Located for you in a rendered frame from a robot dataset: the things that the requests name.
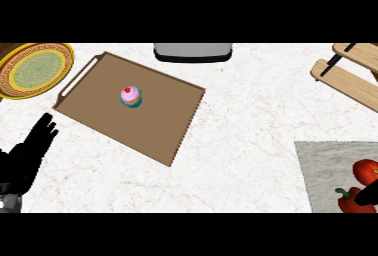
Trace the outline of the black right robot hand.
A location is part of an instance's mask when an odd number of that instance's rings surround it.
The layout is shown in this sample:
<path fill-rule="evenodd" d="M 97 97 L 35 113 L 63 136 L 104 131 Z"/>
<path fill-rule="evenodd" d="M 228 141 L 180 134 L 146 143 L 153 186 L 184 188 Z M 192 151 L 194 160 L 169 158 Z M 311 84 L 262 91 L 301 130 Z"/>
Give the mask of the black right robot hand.
<path fill-rule="evenodd" d="M 358 192 L 354 201 L 360 206 L 378 205 L 378 179 Z"/>

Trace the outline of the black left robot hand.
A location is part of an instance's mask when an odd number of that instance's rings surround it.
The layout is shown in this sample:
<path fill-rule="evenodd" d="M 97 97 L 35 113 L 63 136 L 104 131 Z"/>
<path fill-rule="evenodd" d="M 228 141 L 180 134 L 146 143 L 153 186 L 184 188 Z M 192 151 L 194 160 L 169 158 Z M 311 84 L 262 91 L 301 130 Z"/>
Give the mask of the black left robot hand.
<path fill-rule="evenodd" d="M 23 142 L 8 152 L 0 149 L 0 195 L 22 196 L 32 186 L 41 160 L 59 133 L 51 118 L 44 113 Z"/>

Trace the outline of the red tomato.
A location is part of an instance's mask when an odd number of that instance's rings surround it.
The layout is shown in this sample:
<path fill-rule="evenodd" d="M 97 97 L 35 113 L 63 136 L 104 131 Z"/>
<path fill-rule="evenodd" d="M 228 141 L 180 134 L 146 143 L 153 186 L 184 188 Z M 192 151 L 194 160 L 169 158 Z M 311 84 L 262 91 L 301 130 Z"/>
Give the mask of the red tomato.
<path fill-rule="evenodd" d="M 352 164 L 352 175 L 361 185 L 367 186 L 378 179 L 378 162 L 370 159 Z"/>

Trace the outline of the grey placemat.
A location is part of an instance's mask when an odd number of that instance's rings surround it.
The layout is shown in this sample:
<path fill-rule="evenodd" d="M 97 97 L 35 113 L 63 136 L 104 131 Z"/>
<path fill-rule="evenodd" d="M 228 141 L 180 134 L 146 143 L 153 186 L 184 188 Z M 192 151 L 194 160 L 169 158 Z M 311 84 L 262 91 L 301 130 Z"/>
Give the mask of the grey placemat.
<path fill-rule="evenodd" d="M 363 185 L 352 175 L 352 164 L 363 159 L 378 161 L 378 142 L 295 141 L 313 213 L 339 213 L 336 188 Z"/>

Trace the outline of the wooden tiered shelf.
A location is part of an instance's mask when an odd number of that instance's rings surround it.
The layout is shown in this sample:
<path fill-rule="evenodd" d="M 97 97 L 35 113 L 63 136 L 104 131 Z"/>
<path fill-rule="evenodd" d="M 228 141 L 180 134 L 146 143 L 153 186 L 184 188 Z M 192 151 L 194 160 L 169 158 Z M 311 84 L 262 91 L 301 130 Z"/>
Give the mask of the wooden tiered shelf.
<path fill-rule="evenodd" d="M 310 75 L 378 113 L 378 85 L 336 66 L 345 58 L 370 71 L 378 81 L 378 43 L 335 43 L 332 51 L 329 60 L 316 61 Z"/>

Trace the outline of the red bell pepper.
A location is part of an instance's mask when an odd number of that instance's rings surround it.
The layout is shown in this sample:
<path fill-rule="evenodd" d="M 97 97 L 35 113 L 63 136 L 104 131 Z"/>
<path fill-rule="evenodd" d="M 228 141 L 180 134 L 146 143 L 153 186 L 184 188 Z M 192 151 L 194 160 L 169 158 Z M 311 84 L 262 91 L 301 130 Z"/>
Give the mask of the red bell pepper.
<path fill-rule="evenodd" d="M 357 187 L 351 187 L 348 190 L 342 188 L 336 188 L 335 192 L 341 195 L 338 198 L 338 207 L 344 213 L 375 213 L 376 209 L 373 205 L 360 206 L 354 199 L 357 194 L 360 193 L 360 189 Z"/>

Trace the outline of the yellow patterned plate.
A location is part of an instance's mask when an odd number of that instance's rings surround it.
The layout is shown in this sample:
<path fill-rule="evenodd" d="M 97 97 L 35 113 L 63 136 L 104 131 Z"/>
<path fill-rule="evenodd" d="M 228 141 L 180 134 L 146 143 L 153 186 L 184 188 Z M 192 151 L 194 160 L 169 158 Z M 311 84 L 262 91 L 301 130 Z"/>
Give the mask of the yellow patterned plate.
<path fill-rule="evenodd" d="M 0 43 L 0 98 L 19 100 L 50 90 L 73 64 L 67 43 Z"/>

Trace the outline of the brown cutting board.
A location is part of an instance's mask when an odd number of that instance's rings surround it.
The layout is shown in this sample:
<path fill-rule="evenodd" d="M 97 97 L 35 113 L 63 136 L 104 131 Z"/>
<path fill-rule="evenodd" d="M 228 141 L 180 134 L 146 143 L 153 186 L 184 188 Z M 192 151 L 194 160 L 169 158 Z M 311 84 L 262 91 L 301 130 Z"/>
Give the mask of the brown cutting board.
<path fill-rule="evenodd" d="M 203 94 L 202 87 L 104 52 L 59 92 L 53 109 L 171 165 Z"/>

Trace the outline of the pink frosted cupcake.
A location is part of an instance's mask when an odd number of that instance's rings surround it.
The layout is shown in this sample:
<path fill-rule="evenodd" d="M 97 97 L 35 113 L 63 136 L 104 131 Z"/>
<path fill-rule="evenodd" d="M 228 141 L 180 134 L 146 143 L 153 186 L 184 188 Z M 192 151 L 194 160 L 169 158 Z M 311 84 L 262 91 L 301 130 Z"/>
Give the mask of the pink frosted cupcake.
<path fill-rule="evenodd" d="M 137 86 L 127 86 L 118 96 L 121 104 L 128 108 L 137 108 L 141 104 L 141 89 Z"/>

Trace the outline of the grey appliance with black base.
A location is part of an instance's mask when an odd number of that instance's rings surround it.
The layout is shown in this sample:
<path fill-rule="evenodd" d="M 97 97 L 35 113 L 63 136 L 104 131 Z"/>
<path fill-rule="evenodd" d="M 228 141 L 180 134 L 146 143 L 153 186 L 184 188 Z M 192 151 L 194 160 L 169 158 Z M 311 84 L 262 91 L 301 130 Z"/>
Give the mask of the grey appliance with black base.
<path fill-rule="evenodd" d="M 153 54 L 159 61 L 172 63 L 211 63 L 231 57 L 230 43 L 155 43 Z"/>

